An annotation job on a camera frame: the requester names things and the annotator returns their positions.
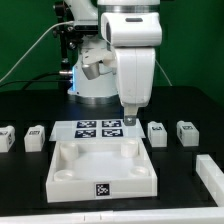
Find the black table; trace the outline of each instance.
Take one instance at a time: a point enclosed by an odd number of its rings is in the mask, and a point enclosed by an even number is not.
[[[150,121],[162,122],[167,148],[143,142],[158,176],[158,197],[47,203],[45,182],[54,150],[49,137],[55,121],[121,119],[120,103],[98,107],[68,101],[57,90],[0,93],[0,127],[12,125],[16,141],[0,153],[0,216],[60,214],[83,211],[216,207],[195,172],[196,155],[209,154],[224,168],[224,110],[193,87],[154,87],[149,105],[138,117],[147,133]],[[200,132],[199,147],[183,147],[176,123],[191,121]],[[24,136],[30,126],[43,125],[46,142],[41,152],[26,153]]]

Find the black cable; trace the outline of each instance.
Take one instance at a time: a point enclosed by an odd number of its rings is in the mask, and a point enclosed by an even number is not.
[[[49,81],[47,81],[47,80],[44,80],[44,81],[41,81],[41,80],[33,80],[33,81],[31,81],[31,80],[16,80],[16,81],[11,81],[11,82],[6,82],[6,83],[0,85],[0,88],[7,86],[7,85],[14,84],[14,83],[24,83],[24,82],[47,83],[47,82],[68,82],[68,80],[49,80]]]
[[[45,77],[49,77],[49,76],[58,76],[58,75],[59,75],[58,72],[44,73],[42,75],[38,75],[35,78],[31,79],[30,82],[28,82],[25,86],[23,86],[22,90],[26,90],[33,83],[33,81],[36,81]]]

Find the small white block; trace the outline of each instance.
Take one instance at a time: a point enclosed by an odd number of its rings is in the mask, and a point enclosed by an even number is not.
[[[74,161],[79,156],[78,145],[75,143],[62,143],[60,145],[61,159],[67,162]]]
[[[8,152],[15,141],[15,129],[12,126],[0,128],[0,152]]]
[[[24,141],[26,152],[41,151],[45,141],[44,127],[41,125],[30,127]]]
[[[177,122],[177,136],[184,147],[199,145],[199,131],[191,122]]]
[[[162,123],[148,124],[148,138],[152,147],[167,147],[167,132]]]

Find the white block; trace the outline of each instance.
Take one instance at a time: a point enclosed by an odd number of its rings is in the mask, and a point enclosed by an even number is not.
[[[224,207],[224,174],[209,155],[198,155],[196,172],[219,207]]]
[[[72,142],[66,142],[60,145],[61,159],[64,161],[74,161],[79,156],[78,145]]]
[[[133,158],[138,155],[138,141],[127,140],[121,144],[121,155],[126,158]]]
[[[152,147],[167,146],[167,132],[162,123],[152,121],[148,124],[148,138]]]
[[[0,152],[8,152],[15,141],[15,129],[12,126],[0,128]]]
[[[30,127],[24,141],[26,152],[41,151],[45,141],[44,127],[41,125]]]
[[[191,122],[177,122],[177,136],[184,147],[199,145],[199,131]]]

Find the white plastic tray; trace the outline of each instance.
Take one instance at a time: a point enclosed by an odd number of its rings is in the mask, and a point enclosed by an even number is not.
[[[223,179],[223,173],[214,163],[209,155],[197,156],[197,168],[199,176],[206,187],[215,196],[215,190],[224,189],[220,184],[220,177]],[[161,210],[142,210],[142,211],[124,211],[124,212],[87,212],[62,215],[39,215],[39,216],[21,216],[21,217],[3,217],[1,223],[94,223],[94,224],[223,224],[224,208],[184,208],[184,209],[161,209]]]
[[[57,142],[48,202],[157,195],[157,176],[140,138]]]

